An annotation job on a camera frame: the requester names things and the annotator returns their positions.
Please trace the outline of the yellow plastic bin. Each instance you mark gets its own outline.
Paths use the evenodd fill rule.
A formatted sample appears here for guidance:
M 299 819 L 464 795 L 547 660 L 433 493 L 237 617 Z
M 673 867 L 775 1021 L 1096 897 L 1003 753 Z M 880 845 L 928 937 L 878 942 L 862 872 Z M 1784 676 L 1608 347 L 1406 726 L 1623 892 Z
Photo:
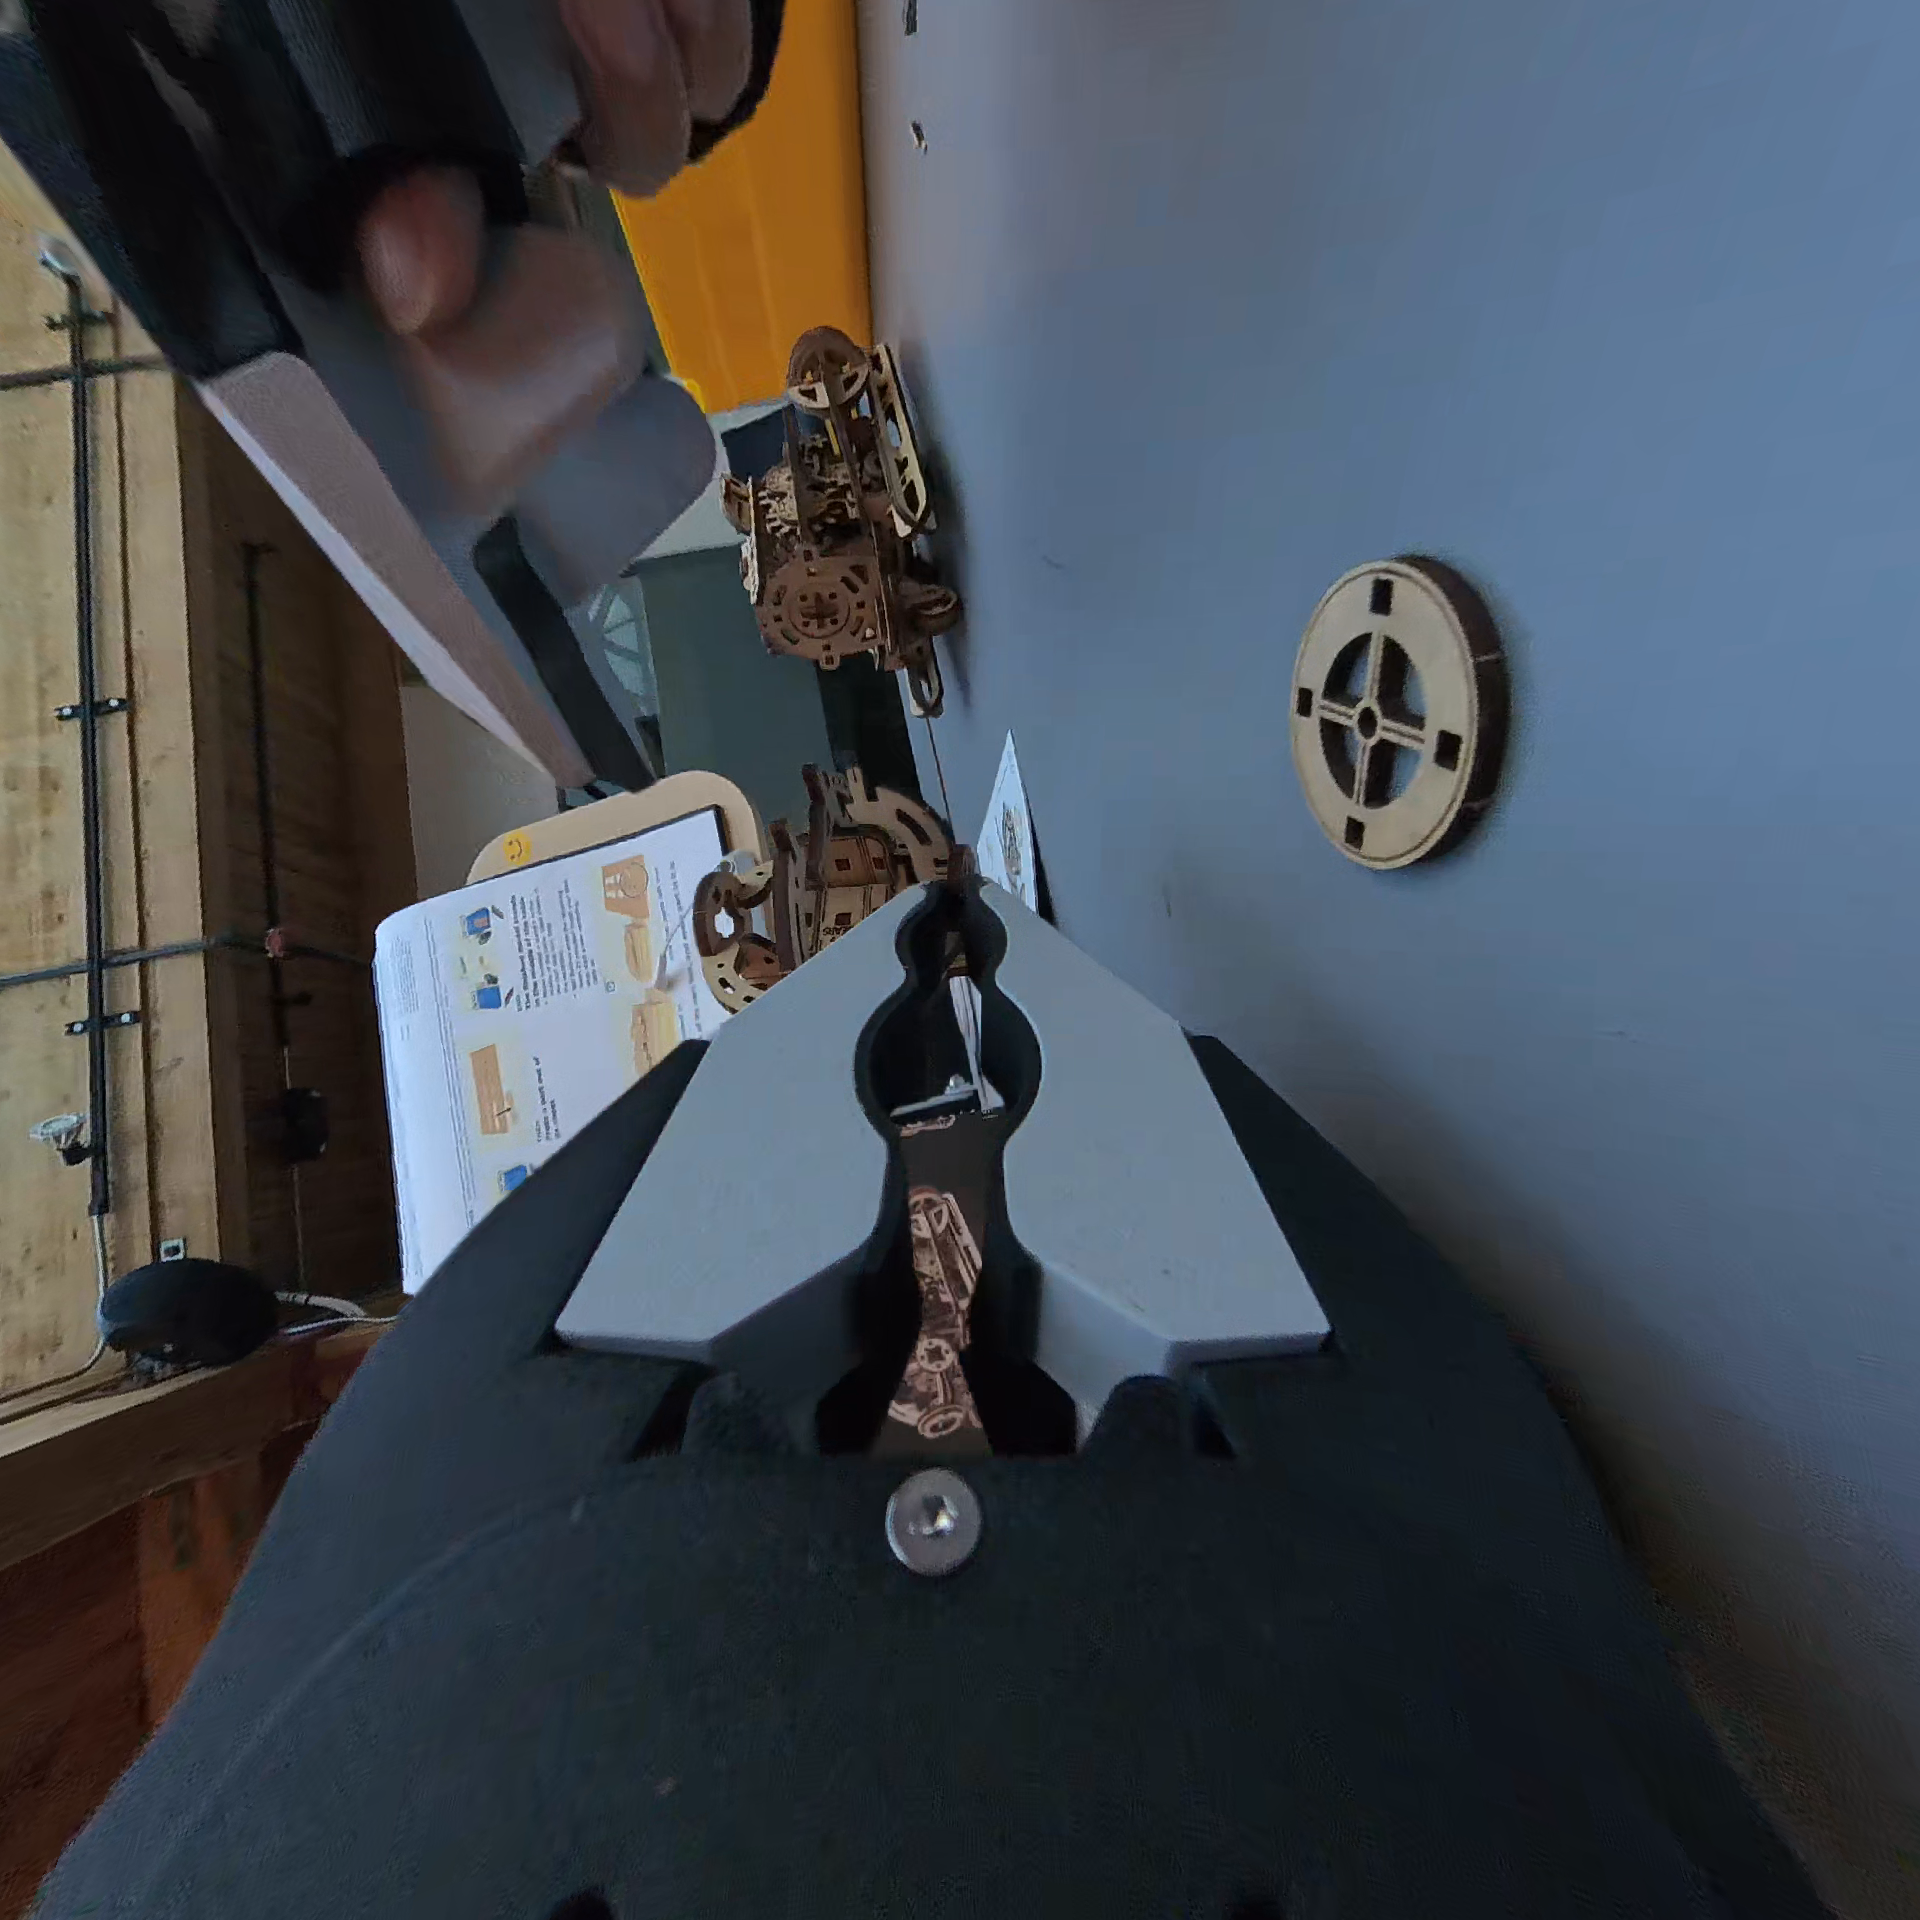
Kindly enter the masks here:
M 664 365 L 709 416 L 782 401 L 808 330 L 873 346 L 854 5 L 787 5 L 752 121 L 613 206 Z

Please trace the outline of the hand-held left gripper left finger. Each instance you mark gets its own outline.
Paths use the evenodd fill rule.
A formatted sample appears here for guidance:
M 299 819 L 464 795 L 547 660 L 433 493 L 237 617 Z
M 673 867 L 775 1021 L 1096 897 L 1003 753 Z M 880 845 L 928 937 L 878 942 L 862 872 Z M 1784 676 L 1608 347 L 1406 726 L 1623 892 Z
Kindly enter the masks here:
M 965 1067 L 965 894 L 932 883 L 705 1045 L 588 1258 L 572 1349 L 735 1377 L 804 1450 L 871 1452 L 921 1334 L 902 1128 Z

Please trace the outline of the white assembly instruction booklet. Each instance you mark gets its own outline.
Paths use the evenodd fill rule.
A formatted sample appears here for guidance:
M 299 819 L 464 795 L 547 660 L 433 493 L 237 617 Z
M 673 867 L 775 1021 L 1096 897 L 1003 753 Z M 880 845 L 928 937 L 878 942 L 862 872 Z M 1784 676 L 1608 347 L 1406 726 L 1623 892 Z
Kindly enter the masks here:
M 973 842 L 973 865 L 983 880 L 1039 909 L 1039 854 L 1028 814 L 1017 741 L 1000 744 L 989 802 Z

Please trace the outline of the large wooden mechanical model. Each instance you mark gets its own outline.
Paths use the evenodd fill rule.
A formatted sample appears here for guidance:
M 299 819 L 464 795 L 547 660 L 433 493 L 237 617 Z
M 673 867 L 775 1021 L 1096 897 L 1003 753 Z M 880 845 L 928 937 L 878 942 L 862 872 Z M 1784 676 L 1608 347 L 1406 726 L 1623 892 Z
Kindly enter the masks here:
M 869 656 L 902 674 L 916 715 L 942 715 L 934 645 L 965 605 L 921 550 L 936 520 L 893 347 L 807 330 L 780 422 L 783 448 L 765 474 L 723 476 L 765 649 L 821 670 Z

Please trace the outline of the black round device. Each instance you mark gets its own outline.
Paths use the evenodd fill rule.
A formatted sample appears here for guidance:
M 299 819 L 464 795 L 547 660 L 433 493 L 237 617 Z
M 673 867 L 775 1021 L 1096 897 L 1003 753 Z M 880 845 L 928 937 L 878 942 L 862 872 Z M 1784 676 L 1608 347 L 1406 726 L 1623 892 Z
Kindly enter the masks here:
M 244 1360 L 279 1323 L 281 1302 L 260 1276 L 204 1258 L 141 1265 L 115 1280 L 97 1308 L 109 1352 L 183 1370 Z

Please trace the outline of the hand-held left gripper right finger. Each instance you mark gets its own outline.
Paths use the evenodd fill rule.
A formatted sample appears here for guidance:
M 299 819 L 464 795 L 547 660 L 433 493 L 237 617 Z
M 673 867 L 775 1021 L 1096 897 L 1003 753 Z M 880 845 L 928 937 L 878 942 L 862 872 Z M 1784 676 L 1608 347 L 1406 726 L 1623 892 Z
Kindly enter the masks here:
M 1077 1442 L 1127 1381 L 1319 1353 L 1328 1314 L 1174 1017 L 997 883 L 965 932 L 1003 1112 L 989 1352 L 1062 1393 Z

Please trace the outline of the laminated instruction sheet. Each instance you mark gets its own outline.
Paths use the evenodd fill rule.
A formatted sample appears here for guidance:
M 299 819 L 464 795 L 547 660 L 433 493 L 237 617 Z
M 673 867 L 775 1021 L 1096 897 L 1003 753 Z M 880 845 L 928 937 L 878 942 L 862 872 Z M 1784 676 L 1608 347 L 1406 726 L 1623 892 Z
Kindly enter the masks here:
M 375 932 L 400 1284 L 679 1045 L 729 1019 L 691 939 L 717 814 L 424 899 Z

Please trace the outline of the person's right hand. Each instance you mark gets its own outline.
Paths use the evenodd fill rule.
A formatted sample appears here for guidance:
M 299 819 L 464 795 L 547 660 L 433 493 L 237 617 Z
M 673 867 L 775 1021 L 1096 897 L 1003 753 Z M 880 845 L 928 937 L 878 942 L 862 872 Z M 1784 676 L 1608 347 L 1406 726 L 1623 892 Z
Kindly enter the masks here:
M 688 165 L 693 130 L 741 106 L 752 77 L 748 2 L 559 2 L 588 173 L 657 192 Z M 368 298 L 387 328 L 422 338 L 475 301 L 486 241 L 480 185 L 447 165 L 387 184 L 357 229 Z

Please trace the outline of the spoked wooden wheel disc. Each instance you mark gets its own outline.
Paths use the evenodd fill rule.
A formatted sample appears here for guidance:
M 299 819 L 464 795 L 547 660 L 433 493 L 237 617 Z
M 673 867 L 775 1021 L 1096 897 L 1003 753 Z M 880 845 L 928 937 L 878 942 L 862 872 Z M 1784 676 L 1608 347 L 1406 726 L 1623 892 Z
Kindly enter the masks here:
M 1287 713 L 1332 851 L 1393 873 L 1467 844 L 1496 800 L 1511 692 L 1494 614 L 1451 565 L 1404 555 L 1336 579 L 1308 619 Z

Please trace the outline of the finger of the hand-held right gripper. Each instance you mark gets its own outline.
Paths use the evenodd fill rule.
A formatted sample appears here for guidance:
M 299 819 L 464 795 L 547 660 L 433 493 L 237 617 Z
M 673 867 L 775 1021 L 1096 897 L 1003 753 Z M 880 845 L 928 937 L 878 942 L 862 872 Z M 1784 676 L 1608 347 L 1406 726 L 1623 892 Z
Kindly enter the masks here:
M 197 397 L 446 705 L 556 786 L 632 792 L 654 779 L 605 699 L 566 720 L 510 619 L 468 566 L 443 561 L 303 358 L 260 354 L 197 379 Z

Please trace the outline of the small wooden model assembly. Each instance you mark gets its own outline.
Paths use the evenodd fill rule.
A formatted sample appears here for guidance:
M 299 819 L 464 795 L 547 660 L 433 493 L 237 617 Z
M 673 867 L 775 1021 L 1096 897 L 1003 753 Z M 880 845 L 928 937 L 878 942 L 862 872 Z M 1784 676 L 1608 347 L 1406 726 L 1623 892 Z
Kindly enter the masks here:
M 768 854 L 729 854 L 693 899 L 704 985 L 741 1014 L 893 899 L 953 876 L 956 844 L 918 800 L 862 769 L 803 766 L 807 821 L 775 821 Z

